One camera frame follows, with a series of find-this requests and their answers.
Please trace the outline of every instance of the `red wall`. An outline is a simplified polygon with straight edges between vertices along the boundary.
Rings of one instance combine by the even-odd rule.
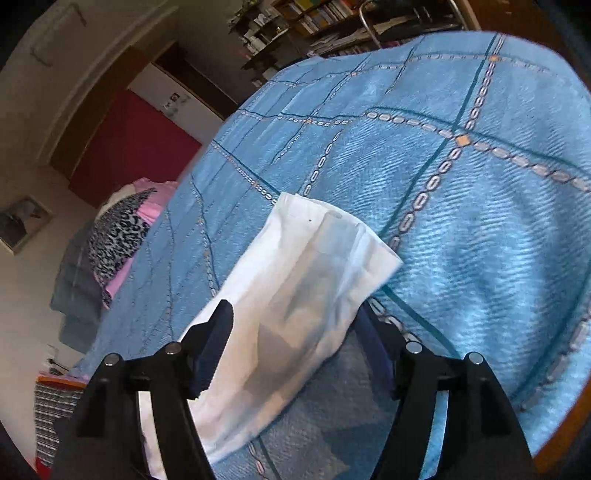
[[[176,180],[200,147],[161,112],[124,90],[90,141],[70,190],[98,207],[141,177]]]

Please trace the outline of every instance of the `picture frame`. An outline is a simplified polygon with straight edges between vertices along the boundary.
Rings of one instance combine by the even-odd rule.
[[[51,210],[31,195],[0,209],[0,244],[16,255],[53,218]]]

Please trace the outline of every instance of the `wall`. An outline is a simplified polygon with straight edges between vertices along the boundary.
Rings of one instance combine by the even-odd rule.
[[[252,72],[241,70],[247,61],[246,49],[236,34],[228,34],[227,21],[242,5],[241,0],[176,0],[181,6],[179,42],[187,50],[187,60],[221,88],[236,103],[256,89]]]
[[[49,167],[0,164],[0,205],[29,193],[55,217],[12,256],[0,247],[0,420],[31,462],[35,452],[33,389],[47,344],[72,365],[80,354],[61,344],[62,315],[49,308],[53,283],[69,239],[94,213]]]
[[[207,106],[151,63],[129,84],[128,89],[163,112],[191,137],[199,140],[201,145],[209,145],[223,124],[223,120]],[[181,96],[173,107],[176,110],[174,113],[164,109],[173,93]]]
[[[39,17],[0,72],[0,158],[36,161],[56,115],[88,68],[134,22],[161,0],[79,0],[87,22],[56,46],[54,65],[47,67],[30,54],[44,33],[71,2],[58,0]]]
[[[67,242],[94,213],[67,189],[66,179],[34,163],[76,86],[88,80],[88,72],[104,60],[113,42],[137,30],[138,22],[162,4],[77,0],[87,26],[72,24],[77,36],[62,38],[51,54],[54,66],[44,66],[30,55],[31,46],[69,3],[57,0],[39,17],[0,71],[0,206],[31,194],[56,215],[18,255],[0,248],[0,420],[30,462],[35,449],[34,381],[47,344],[60,349],[59,360],[66,364],[80,356],[57,339],[61,314],[48,306],[55,276]],[[43,49],[51,50],[51,44]]]

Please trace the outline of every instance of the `book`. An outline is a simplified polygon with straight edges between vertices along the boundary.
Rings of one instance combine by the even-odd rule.
[[[295,3],[302,9],[308,10],[309,8],[315,7],[318,5],[320,0],[294,0]]]
[[[333,0],[331,3],[335,5],[335,7],[339,10],[339,12],[343,15],[343,18],[350,17],[353,15],[353,12],[349,7],[347,7],[342,0]]]
[[[314,31],[314,32],[318,32],[319,27],[318,25],[316,25],[314,23],[314,21],[312,20],[312,17],[309,15],[304,15],[304,21],[306,22],[306,24]]]
[[[328,12],[324,9],[324,7],[318,9],[318,13],[322,15],[322,18],[326,20],[327,25],[332,25],[336,20],[331,17]]]
[[[355,10],[358,7],[358,1],[357,0],[341,0],[346,6],[347,8],[349,8],[351,11]]]
[[[313,30],[312,27],[310,26],[310,24],[306,21],[306,19],[304,20],[300,20],[299,25],[301,25],[302,27],[304,27],[304,29],[306,29],[306,31],[312,35],[313,33],[316,33],[316,30]]]
[[[333,5],[333,2],[328,4],[328,8],[333,13],[333,15],[336,17],[337,21],[342,20],[344,18],[343,14],[339,11],[339,9],[336,8],[335,5]]]
[[[312,12],[309,13],[309,17],[318,28],[328,27],[328,25],[331,24],[331,22],[328,22],[322,16],[322,13],[319,10],[312,10]]]
[[[300,15],[303,12],[303,10],[300,7],[298,7],[297,4],[295,4],[293,2],[289,3],[288,7],[291,8],[293,13],[295,13],[296,15]]]

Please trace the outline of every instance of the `bed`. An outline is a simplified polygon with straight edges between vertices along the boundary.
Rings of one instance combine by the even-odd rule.
[[[179,186],[73,374],[176,340],[279,193],[298,193],[354,214],[396,250],[405,264],[375,297],[432,351],[482,352],[535,454],[591,367],[590,116],[563,59],[501,34],[293,65],[228,119]],[[394,411],[351,333],[215,471],[258,478],[260,463],[269,478],[369,478]],[[444,412],[443,398],[426,475]]]

